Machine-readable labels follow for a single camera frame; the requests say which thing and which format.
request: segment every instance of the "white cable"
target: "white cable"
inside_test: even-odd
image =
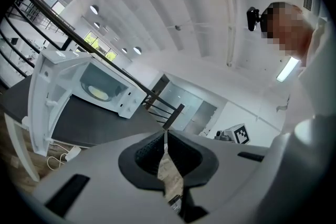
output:
[[[47,159],[47,165],[48,165],[48,167],[50,168],[50,170],[55,171],[56,169],[52,169],[52,168],[49,166],[49,159],[50,159],[50,158],[54,158],[55,160],[57,160],[57,161],[59,162],[58,168],[60,168],[60,167],[61,167],[61,164],[64,164],[63,162],[61,162],[61,159],[62,159],[62,156],[63,156],[63,155],[67,155],[67,153],[63,153],[63,154],[60,156],[59,159],[57,159],[57,158],[55,158],[55,157],[53,157],[53,156],[50,156],[50,157]]]
[[[50,156],[50,157],[47,159],[47,165],[48,165],[49,169],[55,171],[56,169],[52,169],[52,168],[49,166],[49,159],[53,158],[53,159],[57,160],[57,161],[59,162],[58,168],[60,168],[60,167],[61,167],[61,164],[64,164],[64,163],[61,161],[61,160],[62,160],[62,156],[63,156],[63,155],[67,155],[67,154],[69,153],[69,151],[68,151],[66,148],[64,148],[64,147],[62,147],[61,145],[59,145],[59,144],[50,143],[50,145],[59,146],[59,147],[63,148],[63,149],[67,152],[67,153],[63,153],[63,154],[60,156],[59,159],[57,159],[57,158],[55,158],[55,157],[53,157],[53,156]]]
[[[59,144],[50,143],[50,145],[56,145],[56,146],[59,146],[59,147],[63,148],[63,149],[66,151],[66,152],[68,152],[68,153],[69,153],[69,151],[68,151],[66,148],[62,147],[62,146],[61,146],[61,145],[59,145]]]

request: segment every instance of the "open microwave door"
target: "open microwave door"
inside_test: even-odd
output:
[[[28,96],[29,133],[35,153],[47,155],[58,118],[91,58],[86,52],[40,53]]]

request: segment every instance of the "camera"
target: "camera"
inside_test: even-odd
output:
[[[257,23],[260,22],[259,10],[251,7],[247,10],[246,15],[248,30],[254,31],[256,29]]]

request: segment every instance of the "black slot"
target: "black slot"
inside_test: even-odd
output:
[[[135,187],[164,192],[157,178],[164,154],[164,133],[159,131],[123,150],[118,159],[120,172]]]
[[[254,154],[254,153],[249,153],[249,152],[239,152],[238,156],[242,157],[242,158],[250,159],[252,161],[260,162],[260,163],[264,159],[264,156],[262,156],[262,155],[258,155],[258,154]]]
[[[84,175],[72,176],[46,203],[46,207],[60,217],[64,217],[89,180],[90,178]]]

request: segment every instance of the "white wall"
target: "white wall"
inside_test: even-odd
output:
[[[280,133],[262,120],[256,121],[256,117],[246,110],[227,102],[207,137],[213,139],[217,131],[225,130],[241,123],[245,124],[250,137],[248,145],[270,147],[273,139]]]
[[[82,12],[80,10],[80,6],[77,0],[71,1],[59,15],[71,26],[75,26],[75,24],[82,16]]]
[[[205,128],[205,133],[201,133],[202,136],[205,136],[208,132],[210,132],[215,123],[217,122],[219,116],[221,115],[224,106],[227,103],[227,100],[213,92],[210,92],[204,88],[198,87],[195,84],[192,84],[188,81],[182,80],[178,77],[175,77],[171,74],[167,74],[166,76],[169,78],[169,80],[174,83],[176,86],[181,87],[182,89],[196,95],[197,97],[200,97],[202,100],[205,102],[208,102],[209,104],[217,107],[217,110],[211,117],[210,121],[207,123],[206,128]]]
[[[138,61],[131,63],[125,70],[150,90],[155,86],[163,74],[161,71]]]
[[[213,92],[255,116],[261,117],[276,129],[282,129],[285,112],[279,111],[277,113],[276,107],[286,104],[287,100],[228,68],[221,69],[211,62],[174,52],[143,55],[138,62],[145,63],[153,69],[173,74]]]

